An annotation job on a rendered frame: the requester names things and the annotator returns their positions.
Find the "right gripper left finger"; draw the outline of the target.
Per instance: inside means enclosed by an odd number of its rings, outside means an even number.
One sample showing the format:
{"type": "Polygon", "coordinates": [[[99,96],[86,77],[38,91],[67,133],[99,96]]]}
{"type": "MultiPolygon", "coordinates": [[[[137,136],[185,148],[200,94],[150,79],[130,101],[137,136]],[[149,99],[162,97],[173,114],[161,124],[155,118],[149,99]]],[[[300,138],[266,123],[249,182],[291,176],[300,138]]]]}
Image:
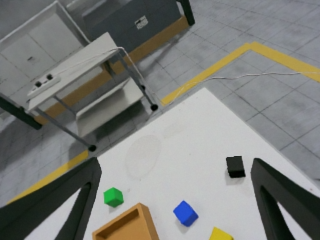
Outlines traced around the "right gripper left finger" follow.
{"type": "Polygon", "coordinates": [[[54,240],[83,240],[102,169],[92,157],[54,181],[0,207],[0,240],[25,240],[80,188],[54,240]]]}

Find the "wooden tray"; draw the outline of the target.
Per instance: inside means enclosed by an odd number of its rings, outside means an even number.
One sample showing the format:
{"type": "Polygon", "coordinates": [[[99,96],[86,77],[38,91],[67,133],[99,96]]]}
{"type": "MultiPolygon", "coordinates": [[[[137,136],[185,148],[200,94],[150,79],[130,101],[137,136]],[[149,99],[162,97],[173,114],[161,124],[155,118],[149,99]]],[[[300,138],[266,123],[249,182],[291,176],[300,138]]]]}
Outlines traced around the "wooden tray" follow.
{"type": "Polygon", "coordinates": [[[160,240],[148,206],[137,203],[92,232],[92,240],[160,240]],[[142,221],[142,222],[141,222],[142,221]],[[146,235],[145,235],[146,234],[146,235]]]}

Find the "yellow block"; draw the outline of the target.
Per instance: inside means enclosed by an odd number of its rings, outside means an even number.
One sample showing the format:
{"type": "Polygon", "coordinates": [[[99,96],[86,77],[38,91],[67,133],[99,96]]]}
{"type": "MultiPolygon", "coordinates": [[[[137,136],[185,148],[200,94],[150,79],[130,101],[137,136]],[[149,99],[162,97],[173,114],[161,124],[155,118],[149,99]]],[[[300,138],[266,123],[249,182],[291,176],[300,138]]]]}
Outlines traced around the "yellow block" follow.
{"type": "Polygon", "coordinates": [[[214,227],[209,240],[234,240],[234,238],[219,228],[214,227]]]}

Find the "blue block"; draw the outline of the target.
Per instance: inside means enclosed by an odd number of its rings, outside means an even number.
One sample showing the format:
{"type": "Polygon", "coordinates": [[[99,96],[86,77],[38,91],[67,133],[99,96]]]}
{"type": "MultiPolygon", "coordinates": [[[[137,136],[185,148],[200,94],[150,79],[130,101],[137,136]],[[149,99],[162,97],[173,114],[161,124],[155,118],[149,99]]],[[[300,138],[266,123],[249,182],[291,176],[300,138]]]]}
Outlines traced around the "blue block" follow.
{"type": "Polygon", "coordinates": [[[173,213],[176,215],[181,224],[187,227],[189,227],[199,217],[186,201],[182,201],[173,210],[173,213]]]}

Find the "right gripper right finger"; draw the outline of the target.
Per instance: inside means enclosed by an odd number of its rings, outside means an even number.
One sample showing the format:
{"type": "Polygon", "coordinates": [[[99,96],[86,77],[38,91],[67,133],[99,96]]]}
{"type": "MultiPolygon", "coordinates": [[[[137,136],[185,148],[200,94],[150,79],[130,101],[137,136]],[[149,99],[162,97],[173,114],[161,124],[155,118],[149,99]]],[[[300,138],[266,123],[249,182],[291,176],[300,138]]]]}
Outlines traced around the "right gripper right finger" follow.
{"type": "Polygon", "coordinates": [[[311,240],[320,240],[320,197],[262,160],[254,158],[250,177],[267,240],[296,240],[278,203],[311,240]]]}

